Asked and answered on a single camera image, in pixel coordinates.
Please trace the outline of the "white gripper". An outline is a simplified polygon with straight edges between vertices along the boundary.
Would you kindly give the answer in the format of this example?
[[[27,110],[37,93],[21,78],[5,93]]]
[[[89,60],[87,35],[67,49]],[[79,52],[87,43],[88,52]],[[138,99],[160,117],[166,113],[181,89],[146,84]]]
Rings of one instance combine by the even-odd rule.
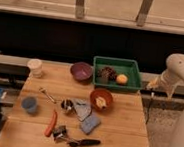
[[[174,90],[176,86],[175,84],[170,83],[170,81],[164,80],[162,76],[158,76],[154,78],[146,85],[147,89],[152,89],[152,90],[158,87],[161,87],[166,92],[166,95],[169,98],[171,98],[172,95],[174,94]]]

